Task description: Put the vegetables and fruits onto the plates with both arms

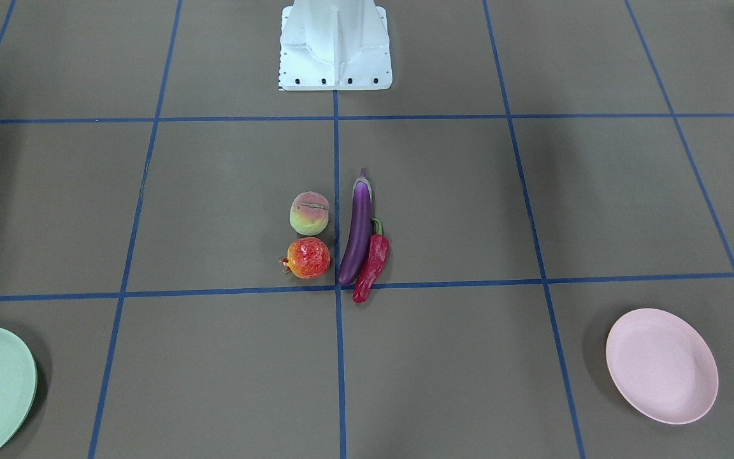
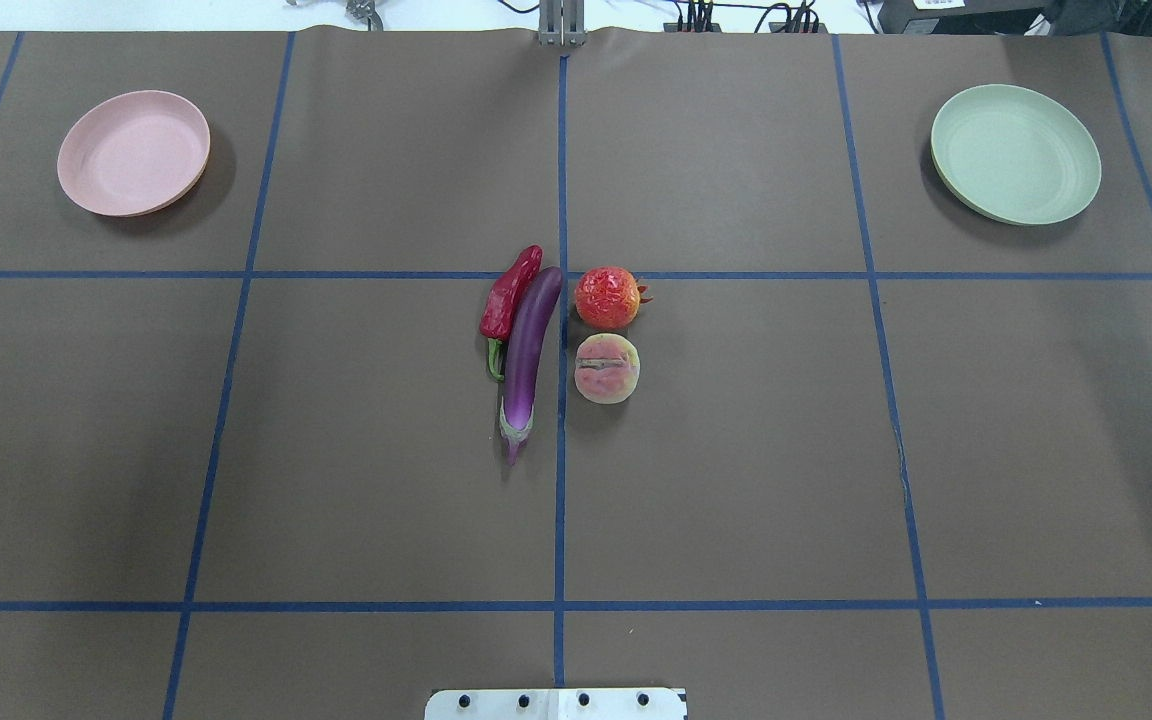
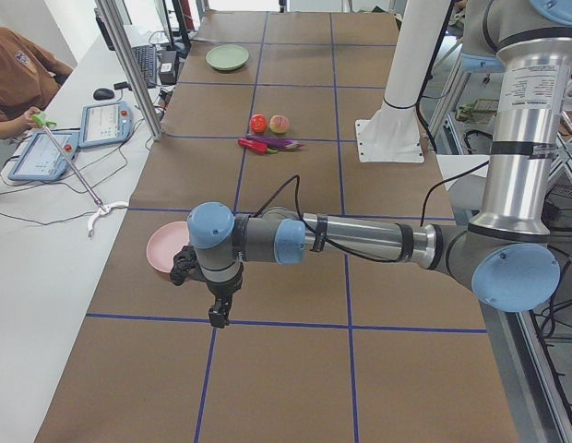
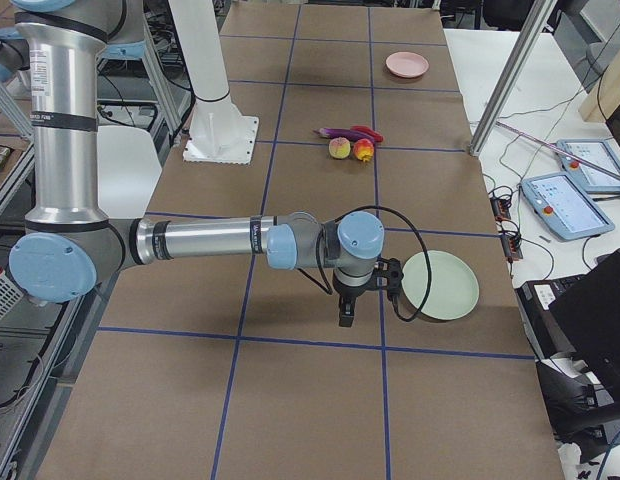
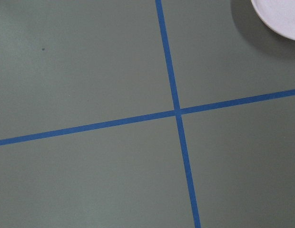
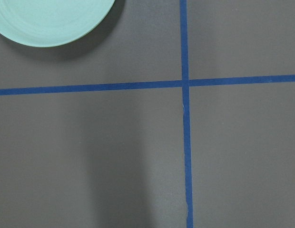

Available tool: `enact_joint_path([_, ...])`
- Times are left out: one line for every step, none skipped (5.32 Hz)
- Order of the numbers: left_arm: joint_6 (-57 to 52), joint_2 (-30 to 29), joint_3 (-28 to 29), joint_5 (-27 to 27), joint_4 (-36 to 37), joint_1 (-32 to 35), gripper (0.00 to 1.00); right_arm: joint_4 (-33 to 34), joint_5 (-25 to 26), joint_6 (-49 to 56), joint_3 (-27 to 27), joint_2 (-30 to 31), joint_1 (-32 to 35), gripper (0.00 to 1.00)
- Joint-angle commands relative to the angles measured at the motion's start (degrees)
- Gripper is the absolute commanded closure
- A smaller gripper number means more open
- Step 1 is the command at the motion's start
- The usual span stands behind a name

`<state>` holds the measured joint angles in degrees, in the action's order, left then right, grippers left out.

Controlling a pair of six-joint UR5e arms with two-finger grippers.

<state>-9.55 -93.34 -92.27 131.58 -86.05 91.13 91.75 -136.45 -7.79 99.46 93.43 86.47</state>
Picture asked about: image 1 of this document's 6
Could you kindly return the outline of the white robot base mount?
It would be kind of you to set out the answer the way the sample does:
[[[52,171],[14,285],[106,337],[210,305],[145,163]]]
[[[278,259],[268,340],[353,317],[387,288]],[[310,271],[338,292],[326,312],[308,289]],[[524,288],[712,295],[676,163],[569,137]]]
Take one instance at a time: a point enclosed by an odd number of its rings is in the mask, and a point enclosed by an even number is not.
[[[385,8],[373,1],[295,1],[280,18],[279,90],[391,88]]]

